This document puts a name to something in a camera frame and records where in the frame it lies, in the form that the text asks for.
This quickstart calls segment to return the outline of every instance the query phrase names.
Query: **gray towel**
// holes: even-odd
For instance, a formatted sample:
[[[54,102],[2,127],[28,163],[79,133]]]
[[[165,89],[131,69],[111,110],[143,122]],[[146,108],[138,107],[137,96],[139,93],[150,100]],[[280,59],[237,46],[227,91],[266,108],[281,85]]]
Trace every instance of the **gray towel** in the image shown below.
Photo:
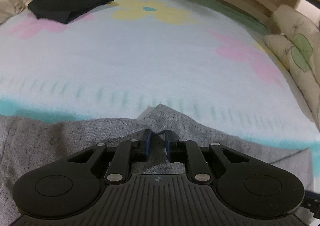
[[[277,149],[244,141],[203,126],[164,105],[158,105],[140,120],[114,118],[46,124],[24,117],[0,116],[0,225],[9,225],[19,216],[12,199],[12,188],[26,172],[99,142],[117,146],[123,140],[140,137],[145,129],[151,129],[154,133],[171,129],[176,137],[196,141],[200,146],[219,142],[288,170],[302,181],[305,189],[313,189],[309,149]],[[132,171],[183,173],[184,166],[167,162],[164,141],[159,139],[151,143],[148,162],[134,164]],[[301,208],[298,213],[303,221],[310,222],[312,214],[306,209]]]

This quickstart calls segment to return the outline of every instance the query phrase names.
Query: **black cloth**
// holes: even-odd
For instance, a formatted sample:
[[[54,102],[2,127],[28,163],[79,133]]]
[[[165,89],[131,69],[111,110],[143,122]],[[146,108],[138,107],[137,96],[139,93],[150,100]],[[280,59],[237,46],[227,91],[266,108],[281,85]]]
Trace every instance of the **black cloth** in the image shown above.
[[[75,18],[113,0],[33,0],[28,8],[37,19],[46,18],[68,24]]]

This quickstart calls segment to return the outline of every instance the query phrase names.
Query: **white bedsheet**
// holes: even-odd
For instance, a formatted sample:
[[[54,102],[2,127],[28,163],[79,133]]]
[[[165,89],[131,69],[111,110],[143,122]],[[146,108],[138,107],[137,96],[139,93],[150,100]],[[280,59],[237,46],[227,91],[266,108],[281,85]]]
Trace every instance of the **white bedsheet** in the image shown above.
[[[320,160],[311,114],[273,61],[243,26],[190,1],[115,0],[68,25],[25,11],[0,26],[0,54],[0,114],[137,118],[162,103],[243,139],[312,145]]]

